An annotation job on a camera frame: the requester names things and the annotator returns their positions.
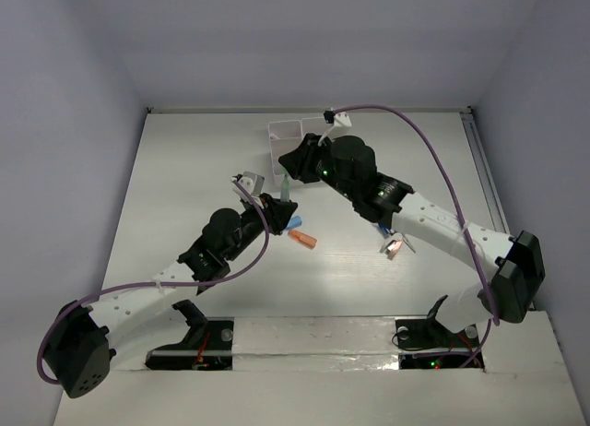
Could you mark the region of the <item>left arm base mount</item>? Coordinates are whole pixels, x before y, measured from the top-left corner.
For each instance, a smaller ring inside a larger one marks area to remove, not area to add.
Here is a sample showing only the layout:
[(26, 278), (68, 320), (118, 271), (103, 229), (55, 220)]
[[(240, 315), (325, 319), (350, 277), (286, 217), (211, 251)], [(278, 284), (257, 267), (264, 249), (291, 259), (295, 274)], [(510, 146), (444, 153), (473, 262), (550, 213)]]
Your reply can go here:
[(190, 328), (179, 343), (153, 349), (145, 365), (151, 371), (230, 371), (233, 367), (233, 319), (209, 320)]

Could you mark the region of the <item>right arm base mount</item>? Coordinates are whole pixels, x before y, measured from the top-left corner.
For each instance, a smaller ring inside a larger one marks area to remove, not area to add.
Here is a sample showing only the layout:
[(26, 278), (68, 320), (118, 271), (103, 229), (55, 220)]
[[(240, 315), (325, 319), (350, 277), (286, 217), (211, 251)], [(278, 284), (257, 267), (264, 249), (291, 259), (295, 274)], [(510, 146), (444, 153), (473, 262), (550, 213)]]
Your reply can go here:
[(395, 321), (392, 343), (399, 352), (401, 370), (483, 369), (480, 338), (475, 325), (451, 333), (425, 318)]

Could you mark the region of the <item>clear glue bottle blue cap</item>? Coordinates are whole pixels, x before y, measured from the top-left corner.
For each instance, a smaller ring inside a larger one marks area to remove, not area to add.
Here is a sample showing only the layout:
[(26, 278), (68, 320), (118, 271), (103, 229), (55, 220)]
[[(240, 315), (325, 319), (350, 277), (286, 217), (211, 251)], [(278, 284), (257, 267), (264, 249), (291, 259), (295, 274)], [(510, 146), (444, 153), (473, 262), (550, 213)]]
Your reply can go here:
[(378, 229), (385, 236), (389, 236), (391, 234), (390, 230), (381, 223), (378, 224)]

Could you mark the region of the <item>white organizer tray right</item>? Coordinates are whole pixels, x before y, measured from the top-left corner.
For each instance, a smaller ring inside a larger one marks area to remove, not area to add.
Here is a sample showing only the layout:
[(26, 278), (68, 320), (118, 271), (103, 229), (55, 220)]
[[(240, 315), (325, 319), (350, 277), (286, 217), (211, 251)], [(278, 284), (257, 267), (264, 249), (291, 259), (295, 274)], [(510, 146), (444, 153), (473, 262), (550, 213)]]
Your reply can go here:
[(323, 116), (306, 117), (301, 119), (301, 132), (305, 136), (307, 134), (315, 134), (318, 136), (328, 132), (333, 127), (328, 123)]

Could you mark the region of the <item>green clear highlighter marker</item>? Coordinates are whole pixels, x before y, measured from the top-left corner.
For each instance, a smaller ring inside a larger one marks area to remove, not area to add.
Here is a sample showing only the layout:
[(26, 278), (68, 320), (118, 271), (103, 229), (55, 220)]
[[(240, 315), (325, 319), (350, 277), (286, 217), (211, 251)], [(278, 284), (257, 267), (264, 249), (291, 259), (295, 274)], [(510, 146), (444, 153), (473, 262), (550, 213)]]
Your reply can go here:
[(280, 202), (288, 203), (290, 201), (290, 181), (289, 175), (285, 173), (283, 175), (280, 185)]

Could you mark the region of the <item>blue highlighter marker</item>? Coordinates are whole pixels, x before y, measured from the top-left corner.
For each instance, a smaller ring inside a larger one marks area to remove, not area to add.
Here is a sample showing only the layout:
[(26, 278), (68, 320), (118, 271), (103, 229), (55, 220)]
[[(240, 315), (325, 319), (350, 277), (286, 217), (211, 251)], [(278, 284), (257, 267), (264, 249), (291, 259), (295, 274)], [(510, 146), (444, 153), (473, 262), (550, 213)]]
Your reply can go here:
[(289, 223), (286, 227), (287, 231), (300, 227), (302, 224), (302, 219), (300, 216), (294, 216), (289, 220)]

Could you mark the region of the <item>white organizer tray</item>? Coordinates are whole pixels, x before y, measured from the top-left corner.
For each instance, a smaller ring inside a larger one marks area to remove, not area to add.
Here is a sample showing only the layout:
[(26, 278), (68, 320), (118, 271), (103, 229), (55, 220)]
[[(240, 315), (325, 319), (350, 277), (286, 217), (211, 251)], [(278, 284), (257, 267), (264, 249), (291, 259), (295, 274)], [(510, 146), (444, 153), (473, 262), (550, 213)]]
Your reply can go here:
[(328, 132), (333, 127), (328, 123), (323, 116), (306, 117), (301, 119), (301, 132), (305, 136), (307, 134), (315, 134), (318, 136)]
[(269, 146), (274, 183), (280, 186), (285, 171), (279, 165), (278, 158), (290, 153), (301, 144), (303, 140), (301, 120), (271, 122), (268, 124), (267, 131), (268, 138), (270, 132), (278, 136), (278, 139), (269, 138)]

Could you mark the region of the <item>orange highlighter marker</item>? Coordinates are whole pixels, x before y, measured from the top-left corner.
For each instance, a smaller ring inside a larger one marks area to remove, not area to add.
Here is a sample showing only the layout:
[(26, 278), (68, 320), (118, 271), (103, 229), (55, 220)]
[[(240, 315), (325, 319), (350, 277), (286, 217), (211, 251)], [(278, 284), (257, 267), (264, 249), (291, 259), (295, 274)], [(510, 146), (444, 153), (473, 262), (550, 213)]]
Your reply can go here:
[(309, 249), (314, 249), (317, 245), (315, 238), (298, 230), (290, 230), (288, 236)]

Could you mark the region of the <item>pink white correction tape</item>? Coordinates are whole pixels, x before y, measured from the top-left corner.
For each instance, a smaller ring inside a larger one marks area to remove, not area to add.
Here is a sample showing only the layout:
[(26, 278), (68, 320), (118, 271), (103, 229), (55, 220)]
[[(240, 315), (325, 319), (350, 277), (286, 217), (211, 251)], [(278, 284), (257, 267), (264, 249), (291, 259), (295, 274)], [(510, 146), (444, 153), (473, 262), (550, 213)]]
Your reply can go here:
[(403, 245), (404, 242), (402, 240), (388, 239), (381, 246), (380, 253), (388, 260), (393, 260)]

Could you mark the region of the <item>black handled scissors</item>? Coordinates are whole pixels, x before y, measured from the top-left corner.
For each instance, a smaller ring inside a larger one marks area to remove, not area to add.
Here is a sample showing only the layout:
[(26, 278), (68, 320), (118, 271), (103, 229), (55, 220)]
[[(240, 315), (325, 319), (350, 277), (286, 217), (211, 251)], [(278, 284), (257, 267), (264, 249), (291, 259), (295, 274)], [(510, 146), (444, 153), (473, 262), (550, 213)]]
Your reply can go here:
[(402, 232), (394, 231), (392, 233), (394, 241), (396, 243), (401, 243), (405, 245), (412, 253), (416, 253), (416, 248), (414, 247), (413, 243), (409, 240), (409, 238)]

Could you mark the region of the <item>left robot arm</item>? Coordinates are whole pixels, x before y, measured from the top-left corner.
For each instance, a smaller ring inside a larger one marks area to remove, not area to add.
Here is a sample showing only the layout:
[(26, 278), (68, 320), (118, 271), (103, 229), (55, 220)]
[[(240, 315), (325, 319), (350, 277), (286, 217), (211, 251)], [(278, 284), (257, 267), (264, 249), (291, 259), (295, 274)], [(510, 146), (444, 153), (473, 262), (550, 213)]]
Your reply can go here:
[(84, 396), (135, 341), (148, 339), (169, 310), (182, 315), (172, 326), (174, 339), (186, 348), (200, 344), (208, 321), (193, 298), (251, 270), (264, 250), (238, 272), (230, 270), (230, 262), (258, 237), (281, 234), (298, 208), (266, 193), (246, 193), (241, 202), (243, 212), (216, 210), (188, 250), (152, 279), (110, 287), (63, 306), (37, 352), (40, 378), (61, 386), (71, 398)]

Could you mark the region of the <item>white organizer tray left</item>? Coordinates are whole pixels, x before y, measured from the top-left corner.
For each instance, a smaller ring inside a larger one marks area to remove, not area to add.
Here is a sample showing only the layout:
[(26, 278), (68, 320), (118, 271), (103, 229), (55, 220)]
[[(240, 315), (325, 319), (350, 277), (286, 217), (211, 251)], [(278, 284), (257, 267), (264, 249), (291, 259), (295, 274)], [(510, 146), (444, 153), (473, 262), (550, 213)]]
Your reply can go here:
[(303, 140), (301, 120), (271, 122), (268, 124), (267, 131), (268, 138), (270, 132), (278, 136), (278, 139), (269, 138), (269, 146), (274, 183), (280, 186), (285, 171), (279, 165), (278, 158), (290, 153), (301, 144)]

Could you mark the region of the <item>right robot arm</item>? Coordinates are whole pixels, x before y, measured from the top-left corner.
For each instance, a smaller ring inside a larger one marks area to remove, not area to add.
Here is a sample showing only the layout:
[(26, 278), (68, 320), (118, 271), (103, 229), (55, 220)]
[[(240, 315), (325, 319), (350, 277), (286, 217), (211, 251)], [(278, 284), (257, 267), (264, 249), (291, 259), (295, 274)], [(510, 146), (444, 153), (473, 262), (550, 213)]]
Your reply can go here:
[(432, 307), (424, 323), (431, 343), (444, 345), (468, 325), (525, 319), (545, 278), (536, 235), (512, 236), (460, 221), (409, 184), (378, 172), (373, 149), (357, 136), (330, 140), (308, 134), (278, 162), (296, 181), (329, 185), (369, 222), (414, 236), (482, 272), (478, 284)]

